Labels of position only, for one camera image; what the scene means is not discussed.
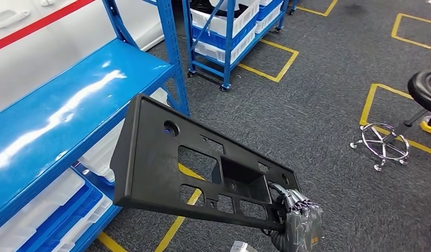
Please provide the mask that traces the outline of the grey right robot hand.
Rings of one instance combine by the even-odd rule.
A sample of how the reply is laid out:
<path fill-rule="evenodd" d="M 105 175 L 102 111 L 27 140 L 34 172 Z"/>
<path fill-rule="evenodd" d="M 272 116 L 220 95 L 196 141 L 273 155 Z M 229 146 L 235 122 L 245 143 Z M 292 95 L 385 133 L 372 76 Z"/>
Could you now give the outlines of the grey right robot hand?
<path fill-rule="evenodd" d="M 283 231 L 264 232 L 279 251 L 315 251 L 321 238 L 323 209 L 298 190 L 269 182 L 277 191 L 275 203 L 283 207 Z"/>

